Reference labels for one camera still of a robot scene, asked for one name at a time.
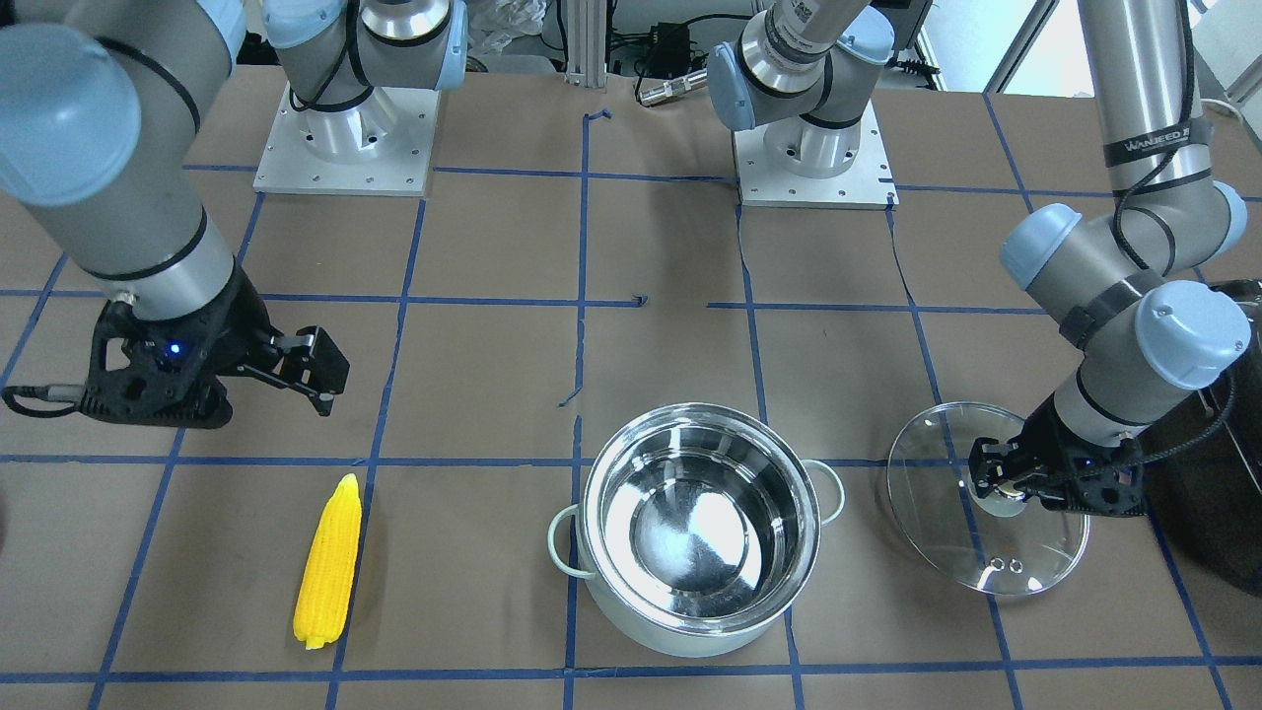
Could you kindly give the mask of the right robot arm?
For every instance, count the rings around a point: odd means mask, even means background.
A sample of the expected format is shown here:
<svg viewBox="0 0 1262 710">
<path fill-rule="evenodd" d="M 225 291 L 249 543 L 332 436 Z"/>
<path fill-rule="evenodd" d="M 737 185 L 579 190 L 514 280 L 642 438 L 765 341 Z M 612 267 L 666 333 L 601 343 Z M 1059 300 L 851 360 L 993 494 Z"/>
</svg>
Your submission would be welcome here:
<svg viewBox="0 0 1262 710">
<path fill-rule="evenodd" d="M 463 1 L 265 1 L 288 90 L 257 161 L 271 193 L 420 195 L 437 102 L 467 67 Z M 3 28 L 3 189 L 106 298 L 82 383 L 3 390 L 28 417 L 222 428 L 223 380 L 329 415 L 348 361 L 269 318 L 183 166 L 246 37 L 240 1 L 81 1 Z"/>
</svg>

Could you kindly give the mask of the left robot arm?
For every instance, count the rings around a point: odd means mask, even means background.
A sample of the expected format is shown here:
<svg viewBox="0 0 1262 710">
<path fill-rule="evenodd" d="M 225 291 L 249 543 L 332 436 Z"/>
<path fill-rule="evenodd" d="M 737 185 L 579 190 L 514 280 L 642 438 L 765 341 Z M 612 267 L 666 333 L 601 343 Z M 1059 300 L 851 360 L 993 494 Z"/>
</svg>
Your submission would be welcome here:
<svg viewBox="0 0 1262 710">
<path fill-rule="evenodd" d="M 1249 346 L 1223 293 L 1179 272 L 1233 248 L 1247 207 L 1212 172 L 1184 1 L 1082 1 L 1111 214 L 1045 206 L 1011 231 L 1001 262 L 1082 351 L 1082 364 L 1007 441 L 978 439 L 969 491 L 996 515 L 1142 516 L 1141 433 L 1212 386 Z M 787 121 L 854 143 L 892 26 L 866 1 L 777 1 L 707 58 L 731 131 Z"/>
</svg>

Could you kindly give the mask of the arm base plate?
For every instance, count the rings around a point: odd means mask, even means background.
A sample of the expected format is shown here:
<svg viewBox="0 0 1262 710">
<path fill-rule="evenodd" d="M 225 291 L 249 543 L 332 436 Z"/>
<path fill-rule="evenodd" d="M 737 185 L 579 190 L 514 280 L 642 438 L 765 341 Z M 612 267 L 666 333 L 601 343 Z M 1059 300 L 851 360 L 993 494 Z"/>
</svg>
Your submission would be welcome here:
<svg viewBox="0 0 1262 710">
<path fill-rule="evenodd" d="M 439 103 L 432 90 L 379 87 L 339 112 L 298 111 L 283 91 L 257 159 L 262 193 L 403 195 L 427 192 Z"/>
<path fill-rule="evenodd" d="M 900 203 L 875 103 L 848 127 L 784 119 L 734 132 L 732 148 L 745 207 L 883 211 Z"/>
</svg>

